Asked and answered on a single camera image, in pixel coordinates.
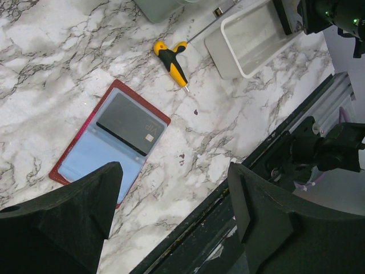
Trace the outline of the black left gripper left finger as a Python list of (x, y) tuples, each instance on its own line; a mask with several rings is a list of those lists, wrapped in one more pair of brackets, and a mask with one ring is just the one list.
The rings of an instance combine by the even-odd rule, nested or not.
[(1, 210), (1, 273), (96, 273), (123, 170), (110, 162), (83, 178)]

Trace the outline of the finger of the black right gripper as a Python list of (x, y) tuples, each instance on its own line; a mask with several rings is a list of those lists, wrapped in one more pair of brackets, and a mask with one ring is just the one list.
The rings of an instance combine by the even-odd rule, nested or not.
[(279, 16), (283, 30), (286, 35), (299, 31), (299, 0), (273, 0), (274, 7)]

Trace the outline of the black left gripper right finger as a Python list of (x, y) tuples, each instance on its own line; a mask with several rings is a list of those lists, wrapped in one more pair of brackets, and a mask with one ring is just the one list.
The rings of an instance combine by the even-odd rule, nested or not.
[(300, 198), (231, 163), (228, 185), (251, 273), (363, 273), (364, 217)]

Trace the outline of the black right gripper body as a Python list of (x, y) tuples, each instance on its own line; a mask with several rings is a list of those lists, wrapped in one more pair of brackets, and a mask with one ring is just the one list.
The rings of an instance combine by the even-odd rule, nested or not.
[(355, 39), (353, 57), (360, 59), (364, 54), (363, 0), (300, 1), (297, 12), (305, 34), (336, 26), (339, 36)]

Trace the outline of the white plastic tray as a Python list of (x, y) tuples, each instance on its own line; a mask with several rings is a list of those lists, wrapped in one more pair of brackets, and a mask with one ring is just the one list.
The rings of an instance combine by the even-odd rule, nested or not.
[(222, 79), (251, 78), (299, 38), (285, 34), (273, 1), (259, 1), (225, 18), (205, 38)]

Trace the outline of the red leather card holder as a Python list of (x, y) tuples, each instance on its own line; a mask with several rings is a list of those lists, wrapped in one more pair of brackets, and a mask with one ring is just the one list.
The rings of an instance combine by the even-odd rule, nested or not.
[(121, 205), (165, 130), (150, 153), (147, 156), (142, 156), (121, 140), (97, 126), (96, 121), (117, 93), (127, 96), (127, 98), (132, 99), (132, 101), (162, 120), (167, 125), (165, 130), (171, 123), (170, 117), (116, 79), (92, 110), (48, 176), (50, 179), (66, 185), (109, 162), (119, 162), (123, 169), (123, 178), (117, 204)]

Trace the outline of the dark grey credit card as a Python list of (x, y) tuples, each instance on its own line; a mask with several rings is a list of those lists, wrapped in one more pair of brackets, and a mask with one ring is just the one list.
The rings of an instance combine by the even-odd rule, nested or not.
[(121, 93), (117, 93), (111, 100), (96, 125), (142, 156), (150, 153), (167, 126), (150, 111)]

